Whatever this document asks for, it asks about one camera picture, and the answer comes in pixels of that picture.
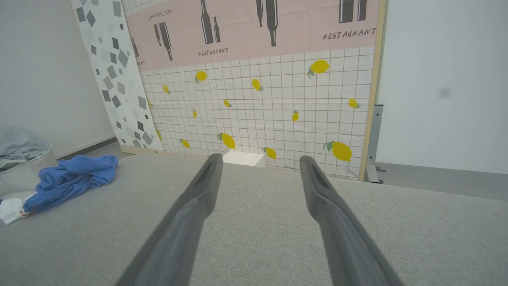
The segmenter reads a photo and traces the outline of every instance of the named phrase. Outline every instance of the bottle print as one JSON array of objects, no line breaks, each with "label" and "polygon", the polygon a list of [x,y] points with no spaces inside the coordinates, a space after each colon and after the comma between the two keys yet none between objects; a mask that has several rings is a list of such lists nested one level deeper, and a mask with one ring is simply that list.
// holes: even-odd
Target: bottle print
[{"label": "bottle print", "polygon": [[258,8],[259,26],[263,26],[263,0],[256,0],[256,7]]},{"label": "bottle print", "polygon": [[155,29],[155,36],[157,37],[157,41],[159,42],[159,46],[161,45],[161,37],[158,33],[157,24],[153,25],[153,28]]},{"label": "bottle print", "polygon": [[131,38],[131,42],[132,42],[132,49],[134,50],[134,54],[136,55],[136,57],[139,57],[138,47],[136,47],[136,43],[134,42],[134,38]]},{"label": "bottle print", "polygon": [[367,15],[367,0],[358,0],[358,21],[364,21]]},{"label": "bottle print", "polygon": [[220,32],[219,32],[219,26],[217,25],[217,17],[213,18],[213,22],[215,25],[213,26],[213,30],[215,31],[215,42],[220,42]]},{"label": "bottle print", "polygon": [[169,60],[173,60],[173,56],[171,55],[171,41],[169,40],[168,27],[166,26],[166,22],[159,23],[159,28],[161,29],[162,41],[164,42],[164,46],[168,51]]},{"label": "bottle print", "polygon": [[339,23],[352,22],[354,8],[354,0],[339,0]]},{"label": "bottle print", "polygon": [[201,0],[201,28],[203,28],[205,44],[213,44],[212,25],[210,24],[210,16],[206,12],[205,0]]},{"label": "bottle print", "polygon": [[279,25],[278,11],[277,11],[277,0],[266,0],[266,26],[270,31],[270,40],[272,41],[272,47],[276,46],[276,30]]}]

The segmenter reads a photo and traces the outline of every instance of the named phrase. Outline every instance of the gray fabric surface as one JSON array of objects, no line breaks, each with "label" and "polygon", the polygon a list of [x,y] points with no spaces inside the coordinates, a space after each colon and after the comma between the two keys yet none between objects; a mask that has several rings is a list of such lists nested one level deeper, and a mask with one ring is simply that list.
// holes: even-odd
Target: gray fabric surface
[{"label": "gray fabric surface", "polygon": [[[203,162],[131,156],[112,184],[0,226],[0,284],[114,284]],[[506,202],[330,181],[406,285],[506,285]],[[330,285],[299,173],[225,164],[190,282]]]}]

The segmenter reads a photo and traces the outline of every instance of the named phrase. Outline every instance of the white wall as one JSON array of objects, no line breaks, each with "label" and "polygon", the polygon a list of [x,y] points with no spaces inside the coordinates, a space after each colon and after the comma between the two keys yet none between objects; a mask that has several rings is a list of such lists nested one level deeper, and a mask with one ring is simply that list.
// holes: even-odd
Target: white wall
[{"label": "white wall", "polygon": [[0,124],[61,157],[114,136],[69,0],[0,0]]},{"label": "white wall", "polygon": [[378,162],[508,174],[508,1],[390,0]]}]

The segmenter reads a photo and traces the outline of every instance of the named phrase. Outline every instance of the laundry basket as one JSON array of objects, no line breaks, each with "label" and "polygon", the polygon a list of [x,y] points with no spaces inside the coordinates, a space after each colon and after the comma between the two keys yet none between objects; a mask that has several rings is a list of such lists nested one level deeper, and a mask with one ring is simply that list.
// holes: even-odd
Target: laundry basket
[{"label": "laundry basket", "polygon": [[26,163],[17,165],[0,173],[0,198],[26,198],[35,192],[41,179],[39,171],[48,166],[56,166],[55,154],[50,145],[48,151]]}]

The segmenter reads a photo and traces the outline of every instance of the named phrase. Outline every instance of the blue cloth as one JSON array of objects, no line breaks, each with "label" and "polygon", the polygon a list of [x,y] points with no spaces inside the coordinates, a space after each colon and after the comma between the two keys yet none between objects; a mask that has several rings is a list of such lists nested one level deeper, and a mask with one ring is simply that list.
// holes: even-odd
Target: blue cloth
[{"label": "blue cloth", "polygon": [[38,212],[57,206],[66,200],[81,195],[88,189],[109,184],[115,177],[118,159],[113,155],[99,158],[75,156],[71,160],[60,160],[58,166],[39,171],[41,182],[37,193],[26,200],[26,212],[36,208]]}]

